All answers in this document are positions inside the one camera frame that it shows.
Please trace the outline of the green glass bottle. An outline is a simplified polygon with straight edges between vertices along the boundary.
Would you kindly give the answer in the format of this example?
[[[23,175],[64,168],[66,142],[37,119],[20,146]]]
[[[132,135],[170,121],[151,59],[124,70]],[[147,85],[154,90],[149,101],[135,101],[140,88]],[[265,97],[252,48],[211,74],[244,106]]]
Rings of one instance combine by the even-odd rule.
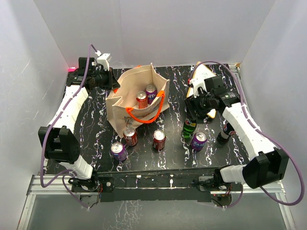
[[[194,131],[197,127],[197,120],[193,119],[191,116],[187,116],[183,125],[183,137],[184,138],[191,138],[194,134]]]

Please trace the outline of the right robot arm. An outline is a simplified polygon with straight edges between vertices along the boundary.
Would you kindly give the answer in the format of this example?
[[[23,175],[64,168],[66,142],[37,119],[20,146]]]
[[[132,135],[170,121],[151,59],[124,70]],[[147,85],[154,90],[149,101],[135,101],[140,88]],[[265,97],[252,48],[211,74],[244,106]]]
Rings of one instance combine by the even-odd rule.
[[[284,178],[289,160],[287,154],[251,126],[252,118],[246,118],[239,94],[225,87],[222,76],[193,78],[189,80],[189,87],[193,95],[187,97],[185,103],[191,118],[202,118],[215,109],[228,122],[219,138],[228,139],[236,133],[248,152],[248,164],[215,170],[213,177],[217,189],[225,190],[231,183],[247,184],[255,189]]]

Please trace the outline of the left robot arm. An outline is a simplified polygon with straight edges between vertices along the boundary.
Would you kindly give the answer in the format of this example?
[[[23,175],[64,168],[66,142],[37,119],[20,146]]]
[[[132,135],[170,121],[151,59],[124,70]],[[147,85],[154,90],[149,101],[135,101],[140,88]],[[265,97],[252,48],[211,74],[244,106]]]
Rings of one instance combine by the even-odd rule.
[[[90,164],[81,156],[80,143],[74,135],[74,127],[90,91],[95,88],[116,90],[120,84],[109,65],[109,53],[96,58],[80,57],[79,66],[68,72],[65,93],[56,114],[47,126],[38,131],[42,146],[42,160],[51,160],[65,167],[60,175],[71,175],[69,183],[84,190],[94,191],[99,179]]]

